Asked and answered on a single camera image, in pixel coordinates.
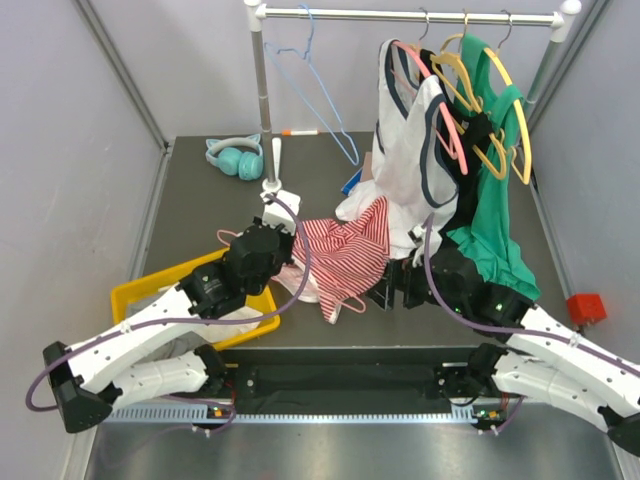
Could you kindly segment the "red white striped tank top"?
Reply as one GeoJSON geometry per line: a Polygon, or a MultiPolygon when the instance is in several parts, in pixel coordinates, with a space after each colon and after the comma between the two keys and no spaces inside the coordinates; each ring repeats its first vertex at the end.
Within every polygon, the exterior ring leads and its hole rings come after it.
{"type": "Polygon", "coordinates": [[[313,274],[320,290],[320,309],[328,318],[337,301],[362,297],[382,277],[389,260],[388,201],[375,199],[354,220],[340,223],[331,218],[304,220],[309,248],[297,238],[294,261],[302,264],[302,279],[294,293],[304,289],[313,274]]]}

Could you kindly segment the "pink wire hanger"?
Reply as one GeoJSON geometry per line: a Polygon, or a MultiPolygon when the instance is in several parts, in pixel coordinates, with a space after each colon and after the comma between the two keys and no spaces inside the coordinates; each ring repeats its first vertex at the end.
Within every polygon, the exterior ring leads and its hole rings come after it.
{"type": "MultiPolygon", "coordinates": [[[[241,232],[234,232],[227,229],[218,229],[216,232],[218,242],[225,247],[229,247],[231,241],[240,235],[241,232]]],[[[292,267],[285,267],[284,272],[274,277],[274,280],[281,286],[284,286],[291,294],[294,294],[293,287],[298,286],[298,284],[301,282],[302,272],[302,264],[295,260],[292,267]]],[[[316,279],[313,277],[313,274],[309,275],[309,279],[303,289],[302,294],[298,297],[298,299],[305,303],[318,303],[319,305],[321,305],[320,290],[316,279]]],[[[367,307],[361,297],[347,297],[344,300],[336,302],[335,308],[328,318],[328,322],[331,324],[335,324],[340,312],[343,309],[351,310],[352,312],[357,314],[363,314],[366,311],[367,307]]]]}

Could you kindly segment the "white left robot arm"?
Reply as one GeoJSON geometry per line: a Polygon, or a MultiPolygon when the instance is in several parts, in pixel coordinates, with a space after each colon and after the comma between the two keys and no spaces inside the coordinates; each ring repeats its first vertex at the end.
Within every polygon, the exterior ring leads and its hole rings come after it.
{"type": "Polygon", "coordinates": [[[286,264],[295,241],[307,236],[298,217],[301,199],[285,190],[261,195],[264,210],[218,258],[195,267],[147,307],[98,335],[43,351],[39,375],[51,388],[53,410],[70,434],[89,430],[131,404],[176,393],[216,396],[226,387],[225,366],[211,341],[175,358],[147,356],[200,327],[235,327],[270,320],[288,304],[238,317],[286,264]]]}

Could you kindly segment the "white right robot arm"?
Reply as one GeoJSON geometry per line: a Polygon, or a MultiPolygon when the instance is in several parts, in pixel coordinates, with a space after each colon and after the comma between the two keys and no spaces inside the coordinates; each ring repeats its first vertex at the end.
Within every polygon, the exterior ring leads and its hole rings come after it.
{"type": "Polygon", "coordinates": [[[639,367],[567,328],[517,291],[486,282],[452,242],[387,264],[368,292],[390,310],[397,292],[407,309],[437,305],[491,338],[476,347],[461,381],[464,396],[502,393],[577,416],[624,451],[639,453],[639,367]]]}

